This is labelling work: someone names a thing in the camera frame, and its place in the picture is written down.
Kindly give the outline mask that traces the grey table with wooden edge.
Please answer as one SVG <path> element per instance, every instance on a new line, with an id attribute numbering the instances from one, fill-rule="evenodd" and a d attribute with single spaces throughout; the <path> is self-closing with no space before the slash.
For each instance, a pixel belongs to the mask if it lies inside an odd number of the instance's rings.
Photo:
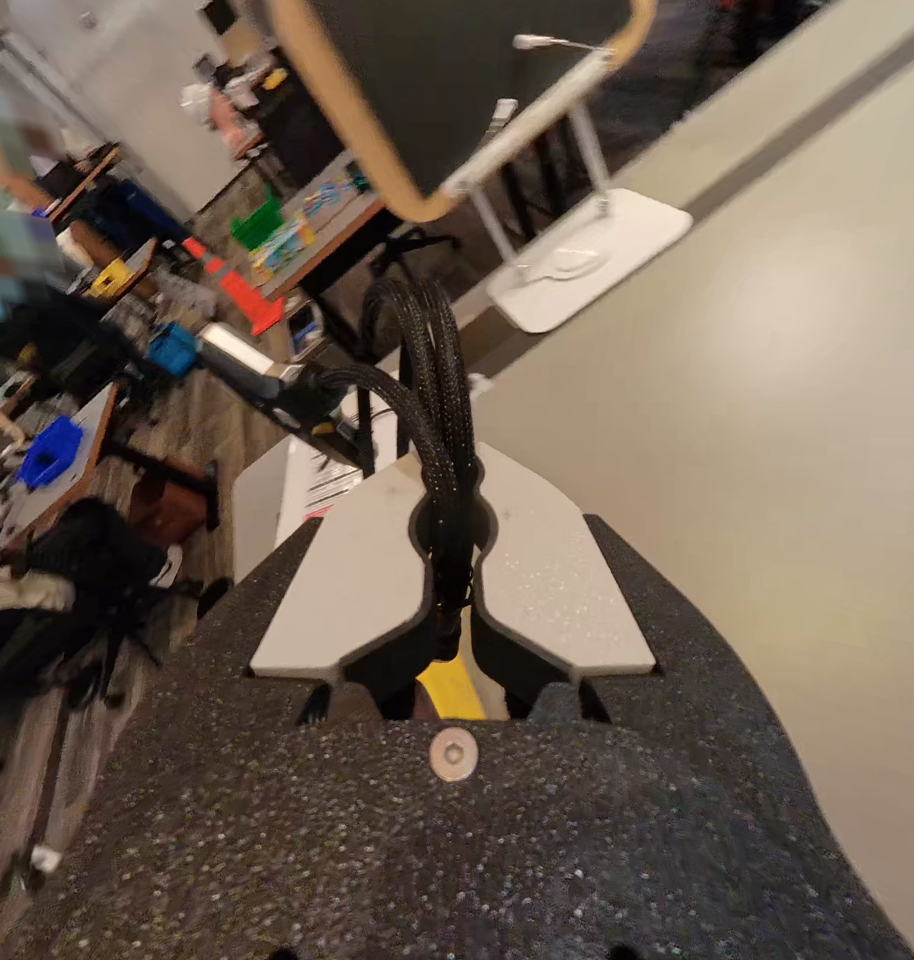
<path id="1" fill-rule="evenodd" d="M 254 285 L 268 300 L 281 297 L 383 208 L 354 156 L 348 150 L 340 152 L 281 208 L 285 222 L 305 218 L 316 231 L 317 242 L 265 282 L 258 279 L 249 262 Z"/>

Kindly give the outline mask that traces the colourful packet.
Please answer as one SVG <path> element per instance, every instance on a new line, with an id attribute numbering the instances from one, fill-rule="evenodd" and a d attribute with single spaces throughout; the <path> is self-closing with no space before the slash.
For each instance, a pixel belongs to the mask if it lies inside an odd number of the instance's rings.
<path id="1" fill-rule="evenodd" d="M 277 276 L 285 267 L 317 242 L 313 226 L 303 217 L 293 217 L 249 253 L 252 270 L 261 282 Z"/>

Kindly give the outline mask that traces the black panel with wooden rim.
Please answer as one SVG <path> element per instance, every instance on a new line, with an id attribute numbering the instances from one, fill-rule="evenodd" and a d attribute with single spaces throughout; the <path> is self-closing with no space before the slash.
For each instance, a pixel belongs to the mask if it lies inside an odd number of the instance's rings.
<path id="1" fill-rule="evenodd" d="M 274 1 L 275 36 L 384 206 L 439 220 L 643 46 L 652 1 Z"/>

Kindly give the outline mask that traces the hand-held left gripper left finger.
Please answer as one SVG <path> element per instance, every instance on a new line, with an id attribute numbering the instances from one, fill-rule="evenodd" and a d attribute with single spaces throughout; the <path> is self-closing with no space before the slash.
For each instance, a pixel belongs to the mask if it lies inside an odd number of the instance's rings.
<path id="1" fill-rule="evenodd" d="M 337 500 L 253 654 L 255 676 L 339 683 L 426 618 L 432 574 L 415 533 L 425 498 L 408 454 Z"/>

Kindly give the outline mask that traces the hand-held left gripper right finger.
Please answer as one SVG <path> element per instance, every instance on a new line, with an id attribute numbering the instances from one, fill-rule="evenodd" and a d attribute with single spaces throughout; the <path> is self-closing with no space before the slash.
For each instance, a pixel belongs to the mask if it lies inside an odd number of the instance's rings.
<path id="1" fill-rule="evenodd" d="M 489 444 L 477 454 L 482 618 L 572 682 L 651 673 L 655 655 L 581 509 Z"/>

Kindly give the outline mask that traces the silver multiport hub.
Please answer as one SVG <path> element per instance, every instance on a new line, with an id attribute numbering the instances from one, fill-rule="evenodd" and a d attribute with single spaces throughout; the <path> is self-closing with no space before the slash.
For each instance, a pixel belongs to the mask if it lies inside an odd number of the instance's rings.
<path id="1" fill-rule="evenodd" d="M 205 325 L 196 339 L 199 365 L 236 393 L 256 402 L 275 400 L 284 390 L 296 385 L 306 368 L 304 364 L 272 360 L 221 321 Z"/>

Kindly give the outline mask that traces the green plastic bin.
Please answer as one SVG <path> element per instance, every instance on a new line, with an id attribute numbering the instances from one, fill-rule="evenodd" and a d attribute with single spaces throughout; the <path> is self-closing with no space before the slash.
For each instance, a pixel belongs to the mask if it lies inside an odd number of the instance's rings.
<path id="1" fill-rule="evenodd" d="M 247 218 L 232 217 L 230 233 L 232 238 L 248 252 L 253 252 L 265 244 L 284 224 L 281 204 L 274 189 L 266 184 L 263 202 Z"/>

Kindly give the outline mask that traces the blue plastic bin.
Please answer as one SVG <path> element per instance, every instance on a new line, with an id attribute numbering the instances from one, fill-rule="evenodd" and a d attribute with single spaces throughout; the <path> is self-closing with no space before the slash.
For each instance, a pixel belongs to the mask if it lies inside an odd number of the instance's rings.
<path id="1" fill-rule="evenodd" d="M 73 465 L 84 439 L 81 426 L 60 415 L 32 441 L 16 482 L 36 491 L 54 483 Z"/>

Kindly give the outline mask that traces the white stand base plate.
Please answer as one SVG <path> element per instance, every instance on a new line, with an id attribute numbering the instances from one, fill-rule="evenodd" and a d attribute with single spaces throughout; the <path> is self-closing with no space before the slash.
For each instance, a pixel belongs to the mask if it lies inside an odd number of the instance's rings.
<path id="1" fill-rule="evenodd" d="M 693 224 L 683 210 L 612 185 L 600 140 L 586 104 L 588 94 L 619 64 L 615 41 L 595 44 L 520 32 L 511 41 L 520 54 L 551 49 L 583 58 L 524 109 L 507 114 L 441 187 L 450 200 L 471 199 L 503 265 L 487 279 L 489 301 L 516 328 L 542 335 L 559 328 L 601 295 L 678 243 Z M 483 183 L 500 162 L 565 114 L 591 193 L 520 251 L 487 199 Z"/>

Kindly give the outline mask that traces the orange traffic cone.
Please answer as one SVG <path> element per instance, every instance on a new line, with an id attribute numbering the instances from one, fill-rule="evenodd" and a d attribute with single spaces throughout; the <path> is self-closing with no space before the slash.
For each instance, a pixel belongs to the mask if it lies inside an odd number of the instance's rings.
<path id="1" fill-rule="evenodd" d="M 250 324 L 254 336 L 260 336 L 285 318 L 286 304 L 282 297 L 273 301 L 252 287 L 242 275 L 232 269 L 222 258 L 213 255 L 210 250 L 194 236 L 182 241 L 183 248 L 202 265 L 211 280 L 217 282 L 223 294 L 244 315 Z"/>

